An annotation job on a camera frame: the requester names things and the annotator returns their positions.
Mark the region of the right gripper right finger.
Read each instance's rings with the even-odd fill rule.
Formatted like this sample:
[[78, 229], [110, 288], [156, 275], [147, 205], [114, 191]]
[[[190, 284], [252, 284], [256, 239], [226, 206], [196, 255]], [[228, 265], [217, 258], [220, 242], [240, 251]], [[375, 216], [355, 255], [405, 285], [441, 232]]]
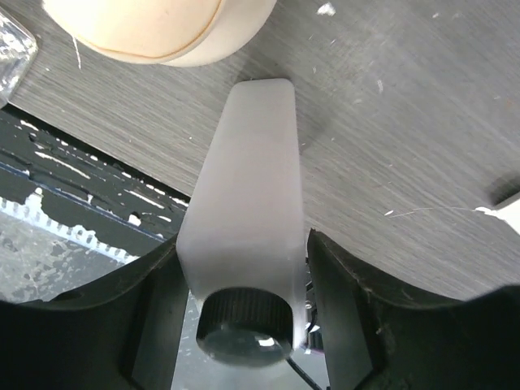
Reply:
[[451, 299], [315, 230], [308, 259], [331, 388], [518, 388], [518, 286]]

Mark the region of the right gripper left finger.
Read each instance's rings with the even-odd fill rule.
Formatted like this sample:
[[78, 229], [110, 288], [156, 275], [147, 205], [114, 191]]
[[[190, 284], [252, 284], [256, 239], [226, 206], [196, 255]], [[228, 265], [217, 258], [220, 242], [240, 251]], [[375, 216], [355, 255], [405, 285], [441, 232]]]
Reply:
[[1, 387], [169, 389], [187, 298], [170, 239], [50, 301], [4, 301]]

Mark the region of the white bottle black cap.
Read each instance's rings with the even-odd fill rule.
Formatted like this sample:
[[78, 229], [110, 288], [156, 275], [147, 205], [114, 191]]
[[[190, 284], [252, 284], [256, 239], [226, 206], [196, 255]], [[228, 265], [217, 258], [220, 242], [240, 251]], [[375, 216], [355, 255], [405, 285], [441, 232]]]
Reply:
[[224, 105], [176, 240], [196, 341], [229, 366], [287, 359], [306, 337], [306, 234], [295, 89], [243, 81]]

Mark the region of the white rack foot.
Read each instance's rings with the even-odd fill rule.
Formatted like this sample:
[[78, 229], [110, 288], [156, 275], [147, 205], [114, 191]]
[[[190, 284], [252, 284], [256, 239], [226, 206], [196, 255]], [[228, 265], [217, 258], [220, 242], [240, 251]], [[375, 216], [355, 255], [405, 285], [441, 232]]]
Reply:
[[520, 234], [520, 200], [519, 193], [508, 197], [494, 208], [479, 206], [474, 209], [485, 215], [495, 217], [508, 224], [518, 235]]

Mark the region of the beige round bottle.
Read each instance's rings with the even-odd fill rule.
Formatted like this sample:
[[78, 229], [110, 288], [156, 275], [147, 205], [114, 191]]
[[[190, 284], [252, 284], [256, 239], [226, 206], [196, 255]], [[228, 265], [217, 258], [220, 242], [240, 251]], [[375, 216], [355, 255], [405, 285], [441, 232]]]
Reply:
[[246, 45], [274, 0], [44, 1], [48, 16], [81, 44], [126, 63], [197, 67]]

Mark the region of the clear glass bottle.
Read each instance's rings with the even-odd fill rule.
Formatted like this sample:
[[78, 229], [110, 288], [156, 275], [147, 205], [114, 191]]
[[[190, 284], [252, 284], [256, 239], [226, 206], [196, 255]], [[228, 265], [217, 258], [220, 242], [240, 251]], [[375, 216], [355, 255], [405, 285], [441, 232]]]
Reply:
[[36, 38], [11, 14], [1, 8], [0, 16], [1, 108], [6, 106], [37, 56]]

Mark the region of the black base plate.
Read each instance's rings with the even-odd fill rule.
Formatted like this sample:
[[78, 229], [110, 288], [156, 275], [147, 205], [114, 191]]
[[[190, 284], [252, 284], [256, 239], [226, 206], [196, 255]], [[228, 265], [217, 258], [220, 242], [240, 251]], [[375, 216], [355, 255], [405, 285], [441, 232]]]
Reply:
[[11, 105], [1, 109], [1, 211], [119, 263], [172, 238], [189, 197]]

